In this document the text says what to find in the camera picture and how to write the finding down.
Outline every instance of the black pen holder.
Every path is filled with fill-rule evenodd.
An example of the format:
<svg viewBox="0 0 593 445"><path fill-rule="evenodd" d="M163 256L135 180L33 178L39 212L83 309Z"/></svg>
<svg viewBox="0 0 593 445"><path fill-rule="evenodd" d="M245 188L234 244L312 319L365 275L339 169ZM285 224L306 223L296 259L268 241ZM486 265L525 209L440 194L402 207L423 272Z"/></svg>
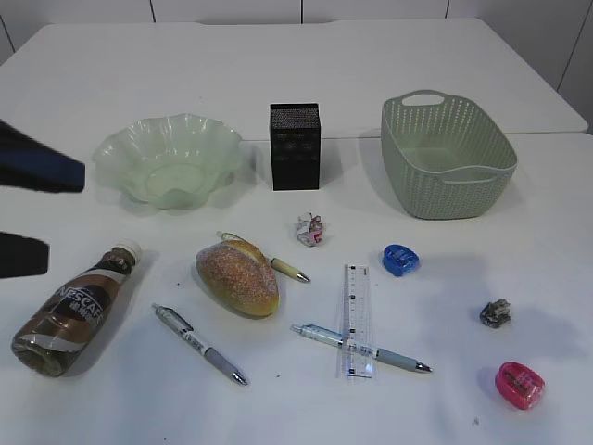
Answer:
<svg viewBox="0 0 593 445"><path fill-rule="evenodd" d="M319 190L322 126L317 104L270 105L274 190Z"/></svg>

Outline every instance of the pink pencil sharpener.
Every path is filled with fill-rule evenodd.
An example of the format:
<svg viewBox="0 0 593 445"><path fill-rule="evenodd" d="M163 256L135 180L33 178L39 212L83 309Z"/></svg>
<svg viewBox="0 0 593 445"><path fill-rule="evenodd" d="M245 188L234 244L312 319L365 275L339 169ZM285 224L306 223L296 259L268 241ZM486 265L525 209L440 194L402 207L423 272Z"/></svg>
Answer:
<svg viewBox="0 0 593 445"><path fill-rule="evenodd" d="M520 410L528 410L537 404L546 385L537 373L516 362L500 366L496 384L502 397Z"/></svg>

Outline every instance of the pencil sharpener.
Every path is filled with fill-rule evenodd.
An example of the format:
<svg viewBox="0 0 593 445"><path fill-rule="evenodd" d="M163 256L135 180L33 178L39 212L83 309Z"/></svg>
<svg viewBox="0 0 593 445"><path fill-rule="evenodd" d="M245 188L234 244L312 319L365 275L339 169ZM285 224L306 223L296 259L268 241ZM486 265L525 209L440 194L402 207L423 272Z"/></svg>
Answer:
<svg viewBox="0 0 593 445"><path fill-rule="evenodd" d="M546 385L534 371L516 362L500 366L496 377L498 392L520 410L528 410L539 402Z"/></svg>
<svg viewBox="0 0 593 445"><path fill-rule="evenodd" d="M411 249L392 244L383 251L383 265L391 274L402 276L416 269L420 258Z"/></svg>

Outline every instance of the pen tip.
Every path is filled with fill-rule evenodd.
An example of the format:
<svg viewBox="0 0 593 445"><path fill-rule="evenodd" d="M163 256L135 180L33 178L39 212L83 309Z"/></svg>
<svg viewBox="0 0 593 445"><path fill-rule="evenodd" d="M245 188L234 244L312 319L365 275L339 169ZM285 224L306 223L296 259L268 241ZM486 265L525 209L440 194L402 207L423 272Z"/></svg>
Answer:
<svg viewBox="0 0 593 445"><path fill-rule="evenodd" d="M298 274L296 277L297 277L297 278L298 278L300 281L302 281L303 283L310 283L310 282L311 282L310 278L309 278L308 276L306 276L306 275L305 275L304 273L302 273L302 272L301 272L301 273L299 273L299 274Z"/></svg>
<svg viewBox="0 0 593 445"><path fill-rule="evenodd" d="M233 373L233 378L239 385L243 385L244 387L248 385L247 380L239 373Z"/></svg>
<svg viewBox="0 0 593 445"><path fill-rule="evenodd" d="M417 362L416 363L416 371L418 371L420 373L432 373L433 368L431 368L427 364Z"/></svg>

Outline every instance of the table surface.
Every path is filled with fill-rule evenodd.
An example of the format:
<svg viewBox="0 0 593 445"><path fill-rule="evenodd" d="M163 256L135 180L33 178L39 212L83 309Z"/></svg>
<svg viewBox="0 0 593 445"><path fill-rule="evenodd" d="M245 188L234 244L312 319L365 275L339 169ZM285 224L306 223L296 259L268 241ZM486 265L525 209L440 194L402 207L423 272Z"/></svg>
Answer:
<svg viewBox="0 0 593 445"><path fill-rule="evenodd" d="M0 189L2 229L48 242L43 276L0 280L0 441L44 443L424 444L585 443L593 434L593 136L510 137L519 167L495 206L471 220L411 218L390 188L378 139L324 140L322 188L272 192L267 143L243 143L233 180L198 210L153 210L95 183L91 152L79 195ZM85 137L78 139L82 146ZM325 244L293 237L304 211L327 223ZM205 292L194 256L236 232L301 268L277 275L282 301L263 320L224 309ZM121 237L145 255L104 329L68 376L26 369L9 339L46 298ZM395 278L384 246L413 248L422 267ZM347 262L368 264L378 346L429 363L433 375L378 364L370 381L336 376L337 351L290 324L338 327ZM479 323L487 302L508 299L513 320ZM246 373L241 388L184 345L151 312L176 308ZM494 386L498 367L522 362L546 380L530 412Z"/></svg>
<svg viewBox="0 0 593 445"><path fill-rule="evenodd" d="M420 89L474 100L504 133L587 128L479 19L50 25L0 68L0 119L60 149L183 112L268 140L270 103L318 102L324 137L367 137L386 99Z"/></svg>

